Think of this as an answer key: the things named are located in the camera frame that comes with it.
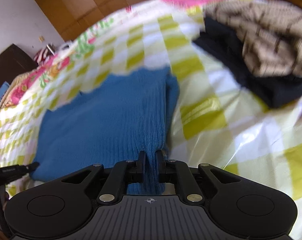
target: blue knit fabric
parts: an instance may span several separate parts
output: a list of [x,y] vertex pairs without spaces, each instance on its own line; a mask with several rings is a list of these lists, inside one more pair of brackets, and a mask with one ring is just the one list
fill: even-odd
[[50,181],[93,163],[116,162],[147,154],[145,182],[131,184],[130,194],[160,194],[155,151],[165,146],[179,95],[170,68],[141,68],[129,76],[110,75],[90,93],[44,115],[32,179]]

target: green checkered sheet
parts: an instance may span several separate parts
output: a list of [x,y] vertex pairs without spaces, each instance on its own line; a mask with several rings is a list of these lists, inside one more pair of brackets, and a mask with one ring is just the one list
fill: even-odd
[[[56,78],[0,110],[0,167],[32,162],[47,109],[98,87],[109,73],[169,65],[180,87],[169,158],[192,167],[211,163],[285,192],[299,209],[291,236],[302,239],[302,98],[269,110],[241,88],[221,62],[192,44],[203,27],[200,8],[194,12],[152,0],[111,15],[103,33],[96,25],[88,29],[58,58],[70,63]],[[11,183],[9,193],[24,190],[29,180]]]

